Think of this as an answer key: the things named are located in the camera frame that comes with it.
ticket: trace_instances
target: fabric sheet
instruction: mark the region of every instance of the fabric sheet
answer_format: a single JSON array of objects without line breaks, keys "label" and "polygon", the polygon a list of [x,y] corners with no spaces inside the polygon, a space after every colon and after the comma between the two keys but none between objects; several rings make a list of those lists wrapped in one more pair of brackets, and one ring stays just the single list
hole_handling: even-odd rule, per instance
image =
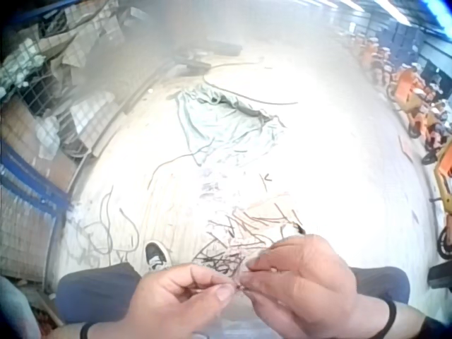
[{"label": "fabric sheet", "polygon": [[284,126],[254,102],[208,85],[181,91],[179,120],[198,165],[242,166],[266,154]]}]

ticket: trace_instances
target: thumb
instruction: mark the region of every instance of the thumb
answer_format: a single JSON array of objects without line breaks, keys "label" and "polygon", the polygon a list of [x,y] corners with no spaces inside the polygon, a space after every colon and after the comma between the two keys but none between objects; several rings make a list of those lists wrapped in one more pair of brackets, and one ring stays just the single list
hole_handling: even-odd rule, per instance
[{"label": "thumb", "polygon": [[194,295],[179,309],[180,326],[190,332],[202,330],[230,303],[234,293],[234,286],[222,284]]}]

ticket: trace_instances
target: wristband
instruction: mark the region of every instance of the wristband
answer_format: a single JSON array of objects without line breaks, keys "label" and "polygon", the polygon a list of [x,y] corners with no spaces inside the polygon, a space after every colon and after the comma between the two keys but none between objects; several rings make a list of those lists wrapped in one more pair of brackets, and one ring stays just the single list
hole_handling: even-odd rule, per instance
[{"label": "wristband", "polygon": [[389,306],[388,322],[386,323],[386,325],[383,327],[383,329],[381,331],[379,331],[376,335],[374,335],[370,339],[383,339],[386,336],[386,334],[388,334],[391,327],[393,327],[394,321],[396,319],[396,315],[397,315],[396,304],[394,304],[394,302],[392,300],[383,299],[383,301],[386,302]]},{"label": "wristband", "polygon": [[85,323],[85,325],[82,326],[82,329],[80,330],[80,339],[88,339],[88,330],[94,324],[95,323]]}]

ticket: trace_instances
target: leg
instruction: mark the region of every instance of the leg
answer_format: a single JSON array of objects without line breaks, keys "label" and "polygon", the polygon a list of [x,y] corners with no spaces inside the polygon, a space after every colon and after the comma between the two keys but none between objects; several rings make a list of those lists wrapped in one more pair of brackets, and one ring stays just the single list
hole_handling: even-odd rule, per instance
[{"label": "leg", "polygon": [[410,298],[410,281],[396,267],[351,268],[356,276],[357,290],[361,295],[391,299],[407,304]]},{"label": "leg", "polygon": [[56,291],[59,315],[66,323],[122,319],[140,279],[129,263],[65,275]]}]

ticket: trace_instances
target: blue metal bar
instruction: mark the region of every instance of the blue metal bar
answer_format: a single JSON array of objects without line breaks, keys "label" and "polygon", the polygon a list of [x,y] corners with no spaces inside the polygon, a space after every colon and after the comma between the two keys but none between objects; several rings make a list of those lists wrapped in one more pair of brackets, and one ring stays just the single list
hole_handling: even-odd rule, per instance
[{"label": "blue metal bar", "polygon": [[33,168],[28,162],[26,162],[7,142],[0,138],[1,152],[7,154],[13,160],[15,160],[22,168],[23,171],[28,174],[29,177],[34,177],[35,181],[39,182],[41,186],[47,186],[47,188],[59,198],[69,201],[69,194],[55,186],[47,178],[43,177],[35,168]]},{"label": "blue metal bar", "polygon": [[29,11],[26,13],[19,13],[14,18],[12,18],[8,24],[17,25],[19,23],[26,23],[27,21],[30,21],[36,17],[43,16],[44,14],[47,14],[54,10],[63,9],[70,5],[77,4],[80,1],[81,0],[62,0],[62,1],[56,2],[55,4],[51,4],[48,6],[41,7],[41,8],[33,9],[32,11]]},{"label": "blue metal bar", "polygon": [[22,200],[26,201],[31,206],[36,207],[38,210],[41,210],[44,213],[57,217],[57,212],[55,211],[55,209],[48,206],[44,201],[40,201],[37,198],[29,196],[22,189],[18,188],[10,179],[6,178],[4,175],[0,176],[0,183],[5,189],[10,191],[12,194],[18,196]]},{"label": "blue metal bar", "polygon": [[41,197],[51,201],[56,206],[61,209],[67,210],[69,207],[69,202],[64,200],[62,197],[52,194],[52,192],[48,192],[47,187],[42,183],[34,180],[26,171],[23,170],[22,167],[18,165],[17,162],[12,160],[8,154],[1,154],[1,163],[5,166],[7,170],[13,173],[17,179],[23,182],[25,185],[30,187],[33,191],[38,193]]}]

